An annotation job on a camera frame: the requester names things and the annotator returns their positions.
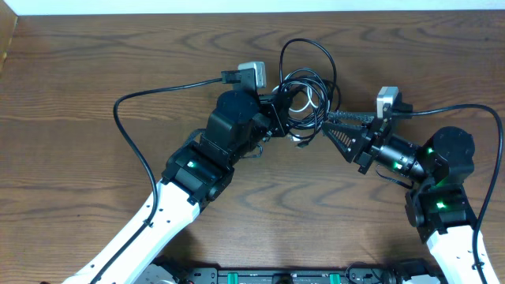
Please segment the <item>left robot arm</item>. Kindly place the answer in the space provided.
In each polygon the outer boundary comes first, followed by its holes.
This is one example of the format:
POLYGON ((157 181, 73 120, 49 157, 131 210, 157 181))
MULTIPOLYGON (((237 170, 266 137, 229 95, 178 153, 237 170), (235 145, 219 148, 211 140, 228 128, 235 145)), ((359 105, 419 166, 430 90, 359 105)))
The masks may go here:
POLYGON ((155 191, 107 246, 67 283, 134 283, 181 230, 230 184, 234 164, 266 136, 285 136, 292 95, 221 94, 198 141, 166 162, 155 191))

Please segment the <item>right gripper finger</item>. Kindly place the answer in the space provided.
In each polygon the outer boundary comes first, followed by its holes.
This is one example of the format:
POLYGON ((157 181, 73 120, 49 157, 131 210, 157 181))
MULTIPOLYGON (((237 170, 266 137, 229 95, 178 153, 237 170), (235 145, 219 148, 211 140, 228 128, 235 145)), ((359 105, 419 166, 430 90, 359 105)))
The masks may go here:
POLYGON ((361 127, 362 125, 326 121, 322 125, 322 130, 343 158, 348 163, 352 163, 357 152, 357 139, 361 135, 361 127))
POLYGON ((359 121, 361 123, 371 123, 376 115, 374 113, 361 113, 361 112, 349 112, 349 111, 332 111, 329 112, 327 118, 330 121, 341 121, 341 120, 352 120, 359 121))

